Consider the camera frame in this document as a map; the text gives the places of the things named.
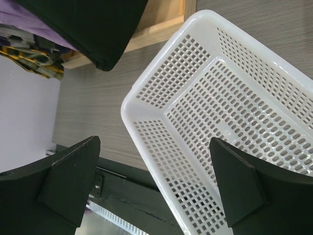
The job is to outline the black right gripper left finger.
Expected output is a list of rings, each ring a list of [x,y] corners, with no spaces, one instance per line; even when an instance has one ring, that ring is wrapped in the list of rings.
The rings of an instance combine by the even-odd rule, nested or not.
[[[100,154],[91,136],[0,174],[2,235],[73,235],[81,226]]]

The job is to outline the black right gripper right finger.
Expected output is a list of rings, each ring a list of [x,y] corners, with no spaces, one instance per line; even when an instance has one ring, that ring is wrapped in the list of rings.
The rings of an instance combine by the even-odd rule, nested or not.
[[[209,145],[227,225],[235,235],[311,235],[313,178],[212,138]]]

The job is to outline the black trousers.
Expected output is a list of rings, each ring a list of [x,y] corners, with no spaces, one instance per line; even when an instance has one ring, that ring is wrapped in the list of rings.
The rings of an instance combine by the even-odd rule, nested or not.
[[[98,69],[117,64],[143,15],[145,0],[19,0]]]

